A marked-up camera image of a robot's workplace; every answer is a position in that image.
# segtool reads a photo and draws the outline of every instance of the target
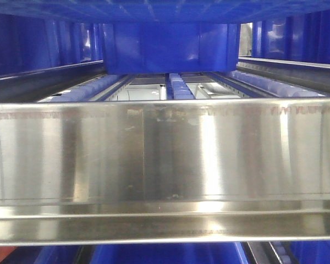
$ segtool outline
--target stainless steel panel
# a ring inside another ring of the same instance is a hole
[[[330,238],[330,98],[0,104],[0,244]]]

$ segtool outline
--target blue bin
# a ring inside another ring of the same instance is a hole
[[[238,60],[236,24],[105,24],[109,74],[227,72]]]
[[[0,14],[0,75],[102,59],[98,24]]]
[[[79,246],[21,246],[1,264],[73,264]]]
[[[255,22],[252,57],[330,64],[330,10]]]
[[[91,264],[248,264],[241,243],[100,245]]]
[[[330,241],[295,241],[290,247],[300,264],[330,264]]]
[[[1,13],[84,23],[248,23],[327,9],[330,0],[0,0]]]

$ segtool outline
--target storage rack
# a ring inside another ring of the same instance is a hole
[[[330,65],[90,62],[3,76],[2,102],[0,245],[37,245],[3,263],[330,261],[330,241],[288,242],[330,239]]]

